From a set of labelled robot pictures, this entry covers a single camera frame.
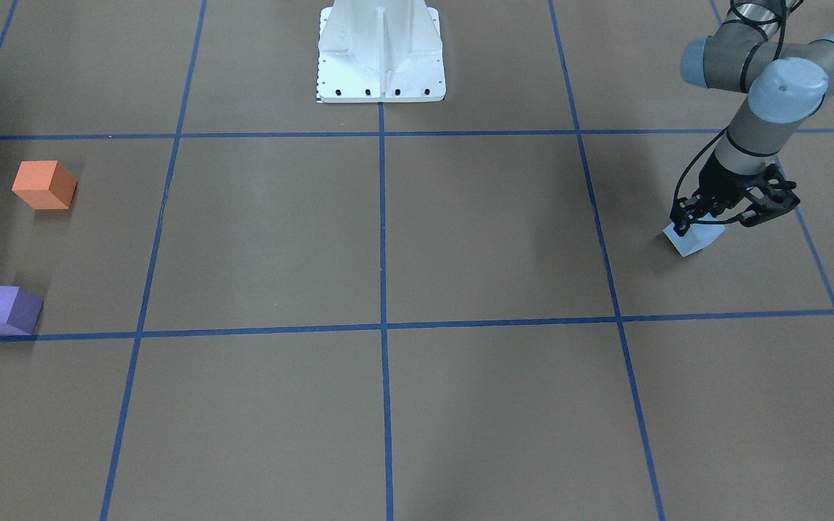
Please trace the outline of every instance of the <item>gray robot arm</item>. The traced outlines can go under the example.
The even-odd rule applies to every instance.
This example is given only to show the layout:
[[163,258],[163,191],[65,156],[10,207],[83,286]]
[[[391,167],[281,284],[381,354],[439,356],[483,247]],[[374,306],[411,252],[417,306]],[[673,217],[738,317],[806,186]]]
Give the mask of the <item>gray robot arm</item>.
[[[783,178],[772,159],[801,123],[834,95],[834,34],[808,44],[783,42],[785,21],[800,4],[802,0],[732,0],[715,35],[686,47],[681,60],[686,82],[748,96],[717,136],[719,142],[699,172],[699,188],[691,198],[678,197],[684,176],[678,181],[670,217],[681,237],[692,224],[737,221],[754,226],[800,203],[792,191],[796,185]],[[780,33],[777,43],[770,40],[775,33]],[[718,217],[744,200],[749,207],[733,218],[702,220]]]

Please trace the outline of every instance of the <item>blue cube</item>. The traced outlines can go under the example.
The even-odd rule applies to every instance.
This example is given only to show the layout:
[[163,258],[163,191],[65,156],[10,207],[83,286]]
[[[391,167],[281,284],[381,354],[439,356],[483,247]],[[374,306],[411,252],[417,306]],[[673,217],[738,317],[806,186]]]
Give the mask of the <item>blue cube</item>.
[[17,286],[0,286],[0,334],[33,334],[43,300]]

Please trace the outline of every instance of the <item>white object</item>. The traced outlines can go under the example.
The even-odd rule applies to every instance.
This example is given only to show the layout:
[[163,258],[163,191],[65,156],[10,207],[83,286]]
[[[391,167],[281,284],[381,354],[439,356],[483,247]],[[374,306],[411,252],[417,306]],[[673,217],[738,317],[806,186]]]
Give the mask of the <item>white object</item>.
[[318,50],[318,101],[439,101],[446,95],[439,13],[424,0],[335,0],[321,11]]
[[[705,216],[699,220],[703,221],[708,218],[708,216]],[[724,224],[695,224],[691,226],[688,233],[684,234],[684,237],[678,237],[678,234],[675,233],[675,224],[672,222],[665,228],[665,235],[668,236],[671,244],[678,248],[681,257],[686,257],[711,245],[712,241],[720,237],[724,231]]]

